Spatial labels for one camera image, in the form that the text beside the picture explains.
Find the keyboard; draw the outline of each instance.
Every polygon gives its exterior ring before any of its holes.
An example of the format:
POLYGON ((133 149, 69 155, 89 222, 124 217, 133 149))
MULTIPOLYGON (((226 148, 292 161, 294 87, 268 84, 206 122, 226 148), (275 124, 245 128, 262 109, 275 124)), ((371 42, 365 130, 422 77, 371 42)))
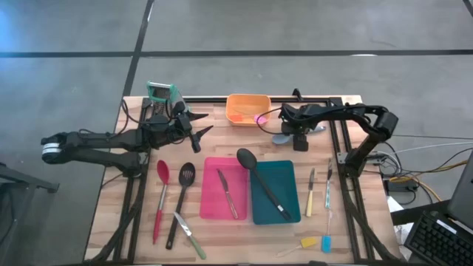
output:
POLYGON ((473 236, 436 211, 424 211, 404 246, 430 265, 473 266, 473 236))

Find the yellow brush head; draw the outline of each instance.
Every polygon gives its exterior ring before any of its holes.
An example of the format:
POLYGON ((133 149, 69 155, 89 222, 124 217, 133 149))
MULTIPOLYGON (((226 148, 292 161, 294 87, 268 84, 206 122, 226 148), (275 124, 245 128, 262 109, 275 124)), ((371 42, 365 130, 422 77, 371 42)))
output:
POLYGON ((312 247, 316 243, 317 243, 317 239, 315 237, 306 237, 304 239, 301 239, 301 246, 303 248, 312 247))

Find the black spoon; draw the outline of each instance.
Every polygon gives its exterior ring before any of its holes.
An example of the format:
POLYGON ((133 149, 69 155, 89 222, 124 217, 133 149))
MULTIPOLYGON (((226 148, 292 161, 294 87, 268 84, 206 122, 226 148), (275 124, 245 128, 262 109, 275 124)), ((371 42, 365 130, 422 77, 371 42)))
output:
POLYGON ((276 206, 279 213, 284 217, 284 219, 286 219, 286 221, 289 221, 290 220, 289 212, 286 211, 286 209, 284 209, 281 206, 281 203, 279 202, 278 198, 276 198, 273 192, 269 189, 268 185, 266 185, 266 182, 259 176, 258 171, 256 170, 256 164, 258 163, 258 161, 256 160, 256 157, 254 156, 254 154, 252 154, 251 151, 247 149, 239 149, 236 152, 236 158, 238 158, 239 164, 241 164, 244 168, 253 172, 255 177, 258 179, 258 181, 261 183, 262 187, 264 188, 270 201, 276 206))
MULTIPOLYGON (((192 163, 185 163, 179 171, 179 184, 183 187, 180 191, 179 201, 177 202, 176 212, 180 214, 180 209, 183 206, 186 189, 192 185, 195 179, 195 167, 192 163)), ((171 230, 169 231, 168 241, 166 242, 166 249, 172 249, 174 243, 174 235, 176 234, 177 219, 172 220, 171 230)))

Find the blue tray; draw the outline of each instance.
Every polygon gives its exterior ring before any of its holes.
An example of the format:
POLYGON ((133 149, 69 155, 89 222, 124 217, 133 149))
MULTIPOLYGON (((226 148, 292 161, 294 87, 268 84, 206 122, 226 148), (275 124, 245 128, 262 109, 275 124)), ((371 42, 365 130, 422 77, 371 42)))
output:
POLYGON ((293 162, 289 160, 274 162, 259 162, 256 166, 261 178, 281 202, 291 216, 286 221, 276 206, 269 200, 268 195, 258 179, 251 173, 251 202, 253 206, 253 222, 256 225, 272 225, 294 223, 301 221, 299 198, 297 197, 296 178, 293 162))

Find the wooden tabletop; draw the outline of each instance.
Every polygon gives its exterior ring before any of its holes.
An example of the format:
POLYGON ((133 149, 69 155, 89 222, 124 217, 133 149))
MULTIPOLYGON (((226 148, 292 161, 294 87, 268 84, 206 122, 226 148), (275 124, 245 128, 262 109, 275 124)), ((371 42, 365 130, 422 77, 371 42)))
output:
MULTIPOLYGON (((357 95, 342 96, 342 99, 344 102, 348 103, 361 102, 361 97, 357 95)), ((130 114, 138 119, 142 97, 127 97, 125 100, 128 103, 130 114)), ((327 127, 325 132, 312 134, 307 137, 310 145, 308 152, 295 152, 291 144, 275 146, 271 142, 272 136, 262 132, 257 127, 232 126, 225 117, 224 103, 192 103, 191 106, 192 111, 195 113, 209 114, 208 117, 192 122, 194 131, 201 130, 210 125, 214 125, 214 127, 205 134, 200 141, 202 151, 198 154, 192 151, 189 140, 179 145, 167 145, 160 150, 152 151, 135 263, 236 264, 307 263, 310 260, 351 262, 353 260, 336 167, 334 167, 330 190, 331 207, 333 211, 330 226, 332 253, 325 254, 321 252, 321 236, 326 234, 327 230, 328 212, 324 207, 327 164, 329 158, 334 157, 328 122, 321 123, 321 125, 327 127), (208 220, 200 218, 200 195, 205 158, 235 157, 239 148, 251 150, 256 155, 258 161, 293 161, 299 205, 302 214, 301 222, 288 225, 255 225, 252 222, 250 208, 248 210, 247 219, 242 221, 208 220), (166 161, 170 169, 171 177, 163 208, 160 236, 156 245, 153 245, 152 234, 154 218, 163 185, 156 172, 156 163, 158 160, 166 161), (165 249, 169 228, 171 227, 171 222, 174 217, 173 212, 176 208, 181 190, 178 181, 178 173, 181 166, 186 162, 191 162, 195 165, 197 176, 192 187, 186 192, 181 215, 188 223, 193 236, 207 253, 207 259, 205 261, 199 258, 179 226, 177 227, 174 247, 172 250, 165 249), (316 181, 313 187, 313 211, 312 217, 306 217, 304 214, 308 195, 307 186, 312 167, 315 167, 317 171, 316 181), (279 251, 294 248, 300 244, 302 238, 309 236, 315 236, 318 239, 317 245, 307 249, 298 249, 286 256, 276 258, 276 254, 279 251)), ((279 106, 279 103, 273 104, 273 108, 279 106)), ((124 122, 125 115, 120 112, 117 130, 123 127, 124 122)), ((268 121, 265 129, 277 132, 280 131, 280 124, 281 121, 277 118, 277 114, 275 113, 268 121)), ((361 130, 358 124, 352 121, 348 121, 347 124, 352 145, 353 147, 357 147, 366 137, 366 134, 361 130)), ((133 129, 135 127, 136 124, 130 121, 128 128, 133 129)), ((340 130, 338 130, 338 134, 340 134, 340 140, 343 140, 340 130)), ((367 169, 375 170, 372 166, 371 168, 367 166, 367 169)), ((109 168, 105 172, 103 181, 106 182, 119 173, 117 169, 109 168)), ((381 178, 377 174, 365 173, 361 175, 360 183, 370 227, 391 253, 400 257, 401 255, 395 239, 381 178)), ((96 255, 110 239, 118 226, 125 187, 126 179, 120 177, 107 184, 101 190, 85 259, 91 259, 96 255)), ((360 249, 364 252, 361 230, 358 226, 356 227, 360 249)), ((125 238, 123 254, 127 252, 128 238, 129 234, 125 238)))

